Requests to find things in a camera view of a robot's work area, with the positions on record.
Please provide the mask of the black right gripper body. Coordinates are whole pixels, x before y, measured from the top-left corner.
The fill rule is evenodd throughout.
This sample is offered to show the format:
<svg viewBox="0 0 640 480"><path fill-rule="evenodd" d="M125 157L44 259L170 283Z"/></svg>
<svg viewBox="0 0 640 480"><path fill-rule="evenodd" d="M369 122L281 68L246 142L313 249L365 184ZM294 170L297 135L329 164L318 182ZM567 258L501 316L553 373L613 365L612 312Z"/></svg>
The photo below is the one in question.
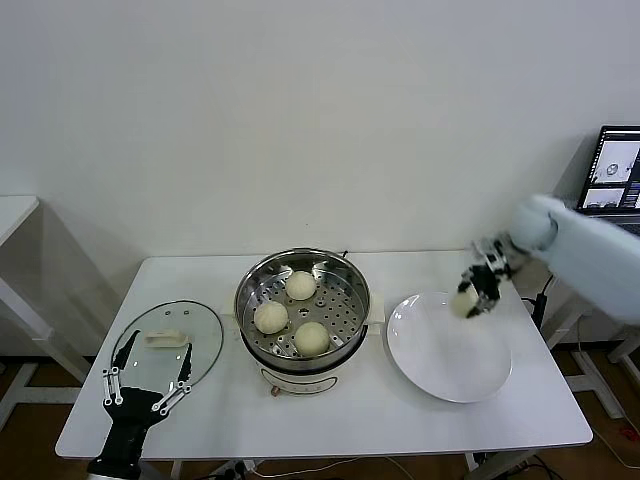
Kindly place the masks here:
<svg viewBox="0 0 640 480"><path fill-rule="evenodd" d="M494 247L504 258L512 273L518 273L529 262L530 254L517 247L508 234L499 234L494 240Z"/></svg>

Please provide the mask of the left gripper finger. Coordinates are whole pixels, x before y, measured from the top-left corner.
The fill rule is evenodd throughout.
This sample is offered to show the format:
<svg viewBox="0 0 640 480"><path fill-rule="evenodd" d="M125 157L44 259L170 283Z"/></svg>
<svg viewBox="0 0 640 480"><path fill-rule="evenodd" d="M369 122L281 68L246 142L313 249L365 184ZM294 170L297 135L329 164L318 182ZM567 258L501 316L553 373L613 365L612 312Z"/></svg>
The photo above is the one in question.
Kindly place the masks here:
<svg viewBox="0 0 640 480"><path fill-rule="evenodd" d="M124 398L121 393L120 374L126 367L127 361L139 334L139 331L133 331L127 340L120 347L115 349L115 353L111 358L110 366L102 370L104 406L120 406L124 402Z"/></svg>
<svg viewBox="0 0 640 480"><path fill-rule="evenodd" d="M188 380L192 372L192 350L193 345L188 343L186 353L182 356L182 364L177 379L173 382L173 386L168 393L152 405L151 410L153 412L168 414L174 406L191 392L192 387L188 384Z"/></svg>

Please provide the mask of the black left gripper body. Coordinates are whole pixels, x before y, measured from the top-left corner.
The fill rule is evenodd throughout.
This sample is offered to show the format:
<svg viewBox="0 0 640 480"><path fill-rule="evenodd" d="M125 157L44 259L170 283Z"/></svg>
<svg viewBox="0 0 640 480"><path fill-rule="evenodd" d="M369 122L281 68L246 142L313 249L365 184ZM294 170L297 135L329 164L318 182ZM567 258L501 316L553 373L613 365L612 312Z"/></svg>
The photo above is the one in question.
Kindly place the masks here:
<svg viewBox="0 0 640 480"><path fill-rule="evenodd" d="M165 419L160 411L152 410L163 398L161 393L134 387L123 387L120 393L121 404L104 407L112 425L101 453L88 464L88 474L140 474L148 430Z"/></svg>

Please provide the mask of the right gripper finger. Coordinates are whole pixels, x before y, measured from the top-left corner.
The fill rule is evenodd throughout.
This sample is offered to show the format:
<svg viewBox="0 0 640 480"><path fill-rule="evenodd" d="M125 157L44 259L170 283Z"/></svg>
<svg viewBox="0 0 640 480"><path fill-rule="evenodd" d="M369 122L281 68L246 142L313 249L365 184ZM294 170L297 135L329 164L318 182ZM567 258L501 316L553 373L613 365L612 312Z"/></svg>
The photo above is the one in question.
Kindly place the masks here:
<svg viewBox="0 0 640 480"><path fill-rule="evenodd" d="M463 293L473 288L477 294L489 294L494 289L494 273L490 267L489 260L486 258L482 242L473 241L470 251L472 263L462 273L457 292Z"/></svg>
<svg viewBox="0 0 640 480"><path fill-rule="evenodd" d="M477 300L468 314L469 318L490 312L501 299L500 285L510 280L512 271L509 266L493 271L487 265L470 267L470 281L474 287Z"/></svg>

